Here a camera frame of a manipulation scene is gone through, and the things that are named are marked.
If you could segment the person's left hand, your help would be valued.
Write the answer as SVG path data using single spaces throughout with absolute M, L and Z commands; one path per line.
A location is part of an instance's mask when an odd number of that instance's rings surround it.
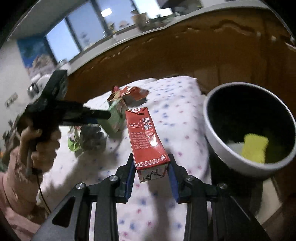
M 38 138 L 41 134 L 41 130 L 34 130 L 30 126 L 22 131 L 19 152 L 20 160 L 25 166 L 27 166 L 31 140 Z M 31 153 L 34 168 L 41 170 L 43 173 L 48 172 L 52 168 L 54 159 L 57 156 L 56 150 L 60 148 L 60 138 L 61 132 L 59 129 L 56 129 L 51 133 L 48 142 L 41 142 L 36 145 L 36 150 Z

